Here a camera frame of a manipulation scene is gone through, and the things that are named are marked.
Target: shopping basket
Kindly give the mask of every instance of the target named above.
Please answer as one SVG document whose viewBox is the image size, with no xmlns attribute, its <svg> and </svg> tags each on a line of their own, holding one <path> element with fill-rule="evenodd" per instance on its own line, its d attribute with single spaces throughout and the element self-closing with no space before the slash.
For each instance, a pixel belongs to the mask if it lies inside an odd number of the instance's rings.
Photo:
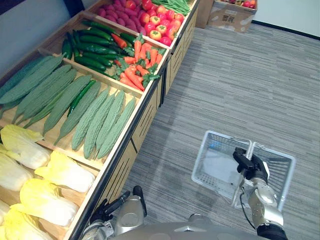
<svg viewBox="0 0 320 240">
<path fill-rule="evenodd" d="M 233 158 L 236 147 L 245 149 L 249 160 L 254 154 L 267 164 L 268 184 L 274 190 L 278 210 L 282 211 L 294 174 L 296 159 L 257 142 L 252 143 L 250 140 L 207 131 L 193 168 L 192 180 L 231 200 L 229 202 L 234 208 L 241 208 L 241 188 L 250 188 L 251 183 L 237 172 L 238 163 Z M 249 207 L 246 198 L 243 204 Z"/>
</svg>

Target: carrot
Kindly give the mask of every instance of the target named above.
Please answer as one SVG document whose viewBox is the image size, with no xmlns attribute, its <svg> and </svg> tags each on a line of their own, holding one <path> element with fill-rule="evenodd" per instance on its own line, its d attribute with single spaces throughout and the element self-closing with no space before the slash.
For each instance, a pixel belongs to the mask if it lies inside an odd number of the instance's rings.
<svg viewBox="0 0 320 240">
<path fill-rule="evenodd" d="M 127 76 L 125 75 L 125 73 L 124 72 L 122 72 L 121 74 L 120 74 L 120 78 L 126 78 Z"/>
<path fill-rule="evenodd" d="M 135 75 L 135 73 L 129 67 L 124 71 L 124 73 L 127 78 L 130 79 L 131 82 L 133 82 L 134 85 L 136 85 L 142 91 L 145 90 L 144 86 L 142 86 L 141 82 L 139 82 L 138 80 L 139 76 Z"/>
<path fill-rule="evenodd" d="M 158 54 L 158 55 L 156 56 L 155 63 L 156 63 L 156 64 L 160 64 L 161 60 L 162 60 L 162 55 L 161 55 L 161 54 Z"/>
<path fill-rule="evenodd" d="M 131 56 L 125 56 L 125 57 L 123 57 L 123 59 L 127 64 L 135 64 L 136 63 L 136 59 Z"/>
<path fill-rule="evenodd" d="M 151 64 L 151 66 L 153 66 L 156 63 L 157 55 L 158 55 L 158 50 L 154 49 L 154 48 L 151 49 L 151 51 L 150 51 L 150 56 L 151 56 L 150 64 Z"/>
<path fill-rule="evenodd" d="M 150 43 L 145 42 L 145 43 L 143 44 L 143 46 L 144 46 L 144 48 L 145 48 L 146 51 L 149 51 L 149 52 L 151 51 L 152 46 L 151 46 Z"/>
<path fill-rule="evenodd" d="M 135 73 L 137 71 L 136 65 L 131 64 L 129 68 Z"/>
<path fill-rule="evenodd" d="M 142 84 L 142 82 L 144 81 L 144 78 L 142 76 L 138 77 L 138 81 Z"/>
<path fill-rule="evenodd" d="M 150 73 L 148 70 L 145 70 L 141 65 L 137 65 L 136 69 L 141 73 L 141 76 L 144 76 Z"/>
<path fill-rule="evenodd" d="M 139 53 L 139 59 L 146 59 L 146 45 L 142 44 L 141 51 Z"/>
<path fill-rule="evenodd" d="M 114 60 L 114 63 L 121 67 L 121 63 L 118 60 Z"/>
<path fill-rule="evenodd" d="M 136 62 L 138 62 L 138 60 L 139 60 L 141 46 L 142 46 L 141 42 L 138 40 L 135 40 L 135 42 L 134 42 L 134 58 L 135 58 Z"/>
<path fill-rule="evenodd" d="M 124 49 L 127 47 L 126 41 L 123 40 L 121 37 L 119 37 L 118 35 L 115 35 L 114 33 L 111 33 L 111 36 L 120 48 Z"/>
<path fill-rule="evenodd" d="M 123 83 L 125 85 L 128 85 L 128 86 L 130 86 L 130 87 L 132 87 L 134 89 L 137 89 L 137 90 L 141 91 L 140 88 L 138 88 L 136 85 L 134 85 L 133 82 L 130 81 L 127 77 L 122 77 L 120 79 L 120 83 Z"/>
</svg>

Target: cardboard box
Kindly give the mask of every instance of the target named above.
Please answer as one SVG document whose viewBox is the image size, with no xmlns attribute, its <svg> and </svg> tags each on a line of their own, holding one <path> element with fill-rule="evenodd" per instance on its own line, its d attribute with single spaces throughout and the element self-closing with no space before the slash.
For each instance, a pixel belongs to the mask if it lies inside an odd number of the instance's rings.
<svg viewBox="0 0 320 240">
<path fill-rule="evenodd" d="M 200 0 L 195 27 L 204 29 L 207 25 L 214 0 Z"/>
<path fill-rule="evenodd" d="M 257 0 L 255 8 L 252 9 L 227 2 L 214 1 L 208 25 L 245 33 L 258 10 Z"/>
</svg>

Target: gray carpet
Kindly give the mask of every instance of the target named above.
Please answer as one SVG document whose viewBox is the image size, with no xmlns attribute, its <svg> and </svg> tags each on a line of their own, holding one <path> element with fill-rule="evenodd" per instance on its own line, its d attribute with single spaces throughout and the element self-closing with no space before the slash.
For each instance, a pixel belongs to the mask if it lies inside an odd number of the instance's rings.
<svg viewBox="0 0 320 240">
<path fill-rule="evenodd" d="M 200 213 L 254 233 L 240 209 L 191 180 L 206 130 L 294 156 L 284 228 L 290 240 L 319 239 L 319 41 L 254 24 L 246 34 L 196 28 L 126 181 L 142 186 L 149 224 Z"/>
</svg>

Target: white wall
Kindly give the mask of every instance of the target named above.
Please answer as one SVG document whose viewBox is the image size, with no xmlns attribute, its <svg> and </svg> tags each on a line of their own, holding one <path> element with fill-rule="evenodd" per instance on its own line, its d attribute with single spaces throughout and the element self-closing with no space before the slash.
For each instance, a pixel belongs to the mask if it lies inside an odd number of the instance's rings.
<svg viewBox="0 0 320 240">
<path fill-rule="evenodd" d="M 25 0 L 0 15 L 0 76 L 69 19 L 63 0 Z"/>
<path fill-rule="evenodd" d="M 254 20 L 320 37 L 320 0 L 258 0 Z"/>
</svg>

